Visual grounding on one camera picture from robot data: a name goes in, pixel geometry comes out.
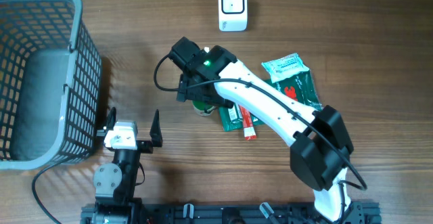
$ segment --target wooden surface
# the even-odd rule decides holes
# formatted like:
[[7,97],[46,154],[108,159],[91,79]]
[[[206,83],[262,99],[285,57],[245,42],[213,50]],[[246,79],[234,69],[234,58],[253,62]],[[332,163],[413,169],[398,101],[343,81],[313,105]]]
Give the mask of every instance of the wooden surface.
[[[433,222],[433,0],[249,0],[245,32],[218,30],[217,0],[83,4],[104,57],[108,97],[101,105],[136,120],[143,139],[160,109],[164,146],[141,157],[146,181],[135,191],[145,203],[314,200],[268,126],[247,142],[241,131],[223,132],[218,114],[199,117],[191,102],[155,88],[156,63],[186,36],[227,48],[263,79],[261,62],[299,53],[320,100],[342,113],[355,145],[351,160],[369,189],[349,189],[352,199],[379,202],[384,223]],[[158,79],[175,86],[179,74],[166,62]],[[111,160],[99,150],[44,174],[37,183],[43,203],[61,222],[77,223],[80,208],[94,201],[94,170]],[[0,223],[49,223],[30,190],[36,172],[0,173]]]

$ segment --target black metal base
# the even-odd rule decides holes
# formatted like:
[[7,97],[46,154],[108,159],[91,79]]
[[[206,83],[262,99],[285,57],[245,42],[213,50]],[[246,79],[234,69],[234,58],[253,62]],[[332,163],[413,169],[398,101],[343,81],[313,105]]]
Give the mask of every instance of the black metal base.
[[[280,224],[329,224],[314,208],[314,203],[293,203],[272,205],[275,220]],[[265,224],[272,223],[265,219],[258,205],[240,206],[205,206],[193,207],[193,218],[184,218],[184,206],[168,204],[148,204],[141,212],[140,224]],[[93,208],[83,208],[82,218],[88,221],[94,216]],[[239,215],[231,217],[230,213]],[[378,203],[352,202],[344,215],[344,224],[380,224],[380,208]]]

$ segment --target red and white label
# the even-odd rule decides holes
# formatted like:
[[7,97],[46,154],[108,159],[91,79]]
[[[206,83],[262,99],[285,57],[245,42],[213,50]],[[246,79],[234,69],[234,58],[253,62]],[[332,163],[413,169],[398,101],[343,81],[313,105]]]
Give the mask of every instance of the red and white label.
[[244,125],[244,137],[246,140],[256,139],[256,131],[254,131],[254,127],[252,126],[251,114],[247,109],[239,106],[242,114],[242,124]]

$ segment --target wooden table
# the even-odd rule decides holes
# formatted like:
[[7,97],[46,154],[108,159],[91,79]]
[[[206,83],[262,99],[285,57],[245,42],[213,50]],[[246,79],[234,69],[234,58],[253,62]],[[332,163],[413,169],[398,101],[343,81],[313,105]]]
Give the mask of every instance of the wooden table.
[[[146,181],[135,196],[145,203],[314,200],[270,128],[257,127],[258,139],[245,141],[241,131],[223,132],[217,113],[200,117],[191,102],[155,88],[156,63],[186,36],[227,48],[263,79],[261,62],[299,53],[355,145],[351,160],[369,189],[349,189],[352,199],[379,202],[384,223],[431,223],[433,0],[248,1],[247,31],[221,32],[217,0],[83,0],[83,19],[104,57],[100,105],[137,121],[142,139],[160,110],[164,146],[141,157]],[[176,86],[179,74],[166,62],[158,79]],[[44,174],[37,191],[49,211],[77,223],[80,208],[94,202],[94,170],[112,156],[101,149]],[[30,190],[36,172],[0,174],[1,223],[49,223]]]

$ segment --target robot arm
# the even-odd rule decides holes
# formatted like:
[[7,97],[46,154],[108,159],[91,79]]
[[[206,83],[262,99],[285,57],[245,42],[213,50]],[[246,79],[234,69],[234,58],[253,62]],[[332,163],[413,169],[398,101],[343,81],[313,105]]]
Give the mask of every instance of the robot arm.
[[[346,208],[350,204],[346,187],[341,192],[339,186],[347,172],[341,155],[349,160],[353,145],[343,120],[335,109],[326,106],[318,112],[286,97],[255,76],[232,53],[219,46],[206,52],[183,37],[172,47],[167,57],[183,71],[177,100],[184,102],[192,99],[226,107],[233,106],[235,102],[245,107],[277,132],[290,147],[290,167],[301,181],[314,189],[317,211],[330,221],[340,218],[342,204]],[[157,66],[154,78],[162,61]],[[274,98],[251,85],[231,82],[229,79],[246,81]],[[312,134],[306,122],[301,122],[288,113],[281,102],[324,135],[340,151],[340,156],[322,137]]]

